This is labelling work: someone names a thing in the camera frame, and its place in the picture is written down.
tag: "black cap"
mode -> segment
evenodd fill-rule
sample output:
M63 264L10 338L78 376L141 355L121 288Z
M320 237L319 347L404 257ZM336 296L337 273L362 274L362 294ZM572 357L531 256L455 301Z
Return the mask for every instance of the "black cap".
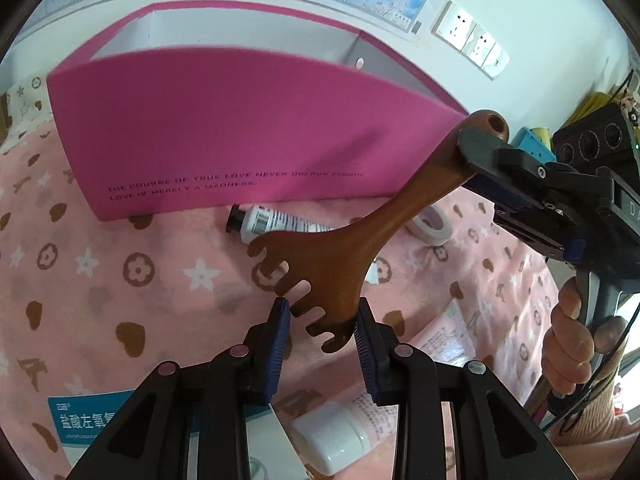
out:
M240 232L245 216L246 211L242 211L242 209L240 209L240 204L233 204L231 206L231 213L229 213L229 218L226 221L226 232Z

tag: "beige sweater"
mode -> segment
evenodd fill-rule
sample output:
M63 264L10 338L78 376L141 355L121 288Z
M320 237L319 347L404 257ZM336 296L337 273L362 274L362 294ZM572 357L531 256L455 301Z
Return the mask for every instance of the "beige sweater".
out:
M613 383L585 410L570 432L550 439L578 480L610 480L640 431L640 420L614 414Z

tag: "barcode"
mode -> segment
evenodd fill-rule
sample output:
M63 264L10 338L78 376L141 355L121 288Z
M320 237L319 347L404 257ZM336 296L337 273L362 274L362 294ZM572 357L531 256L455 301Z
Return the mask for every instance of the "barcode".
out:
M255 216L254 233L257 235L264 234L267 231L267 225L269 223L269 213L258 211Z

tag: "wooden spaghetti spoon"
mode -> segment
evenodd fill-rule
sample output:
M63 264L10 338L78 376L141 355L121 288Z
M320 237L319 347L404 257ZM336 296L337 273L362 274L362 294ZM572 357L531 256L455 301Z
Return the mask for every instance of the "wooden spaghetti spoon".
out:
M302 280L311 284L311 291L291 306L291 313L302 316L316 306L324 310L324 316L306 327L311 336L334 335L322 345L324 352L338 351L351 338L362 283L380 249L420 211L474 175L458 152L458 135L464 126L479 126L495 137L509 139L500 115L489 110L475 112L447 134L400 191L363 219L324 233L272 231L249 244L249 256L267 250L260 264L263 275L270 277L282 262L289 264L274 287L277 295L283 296Z

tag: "yellow object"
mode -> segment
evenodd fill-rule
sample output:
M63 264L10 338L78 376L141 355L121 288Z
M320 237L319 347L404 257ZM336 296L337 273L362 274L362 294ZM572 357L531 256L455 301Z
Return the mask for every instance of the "yellow object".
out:
M539 138L540 142L542 142L542 144L551 151L551 134L549 133L549 128L532 128L531 133Z
M584 101L580 103L575 110L575 112L569 117L567 122L564 123L564 126L568 126L569 124L575 123L575 121L580 120L586 115L596 111L599 108L602 108L604 105L609 103L611 99L611 95L605 94L604 92L594 92L589 95ZM636 137L638 141L640 141L640 128L634 128L636 131Z

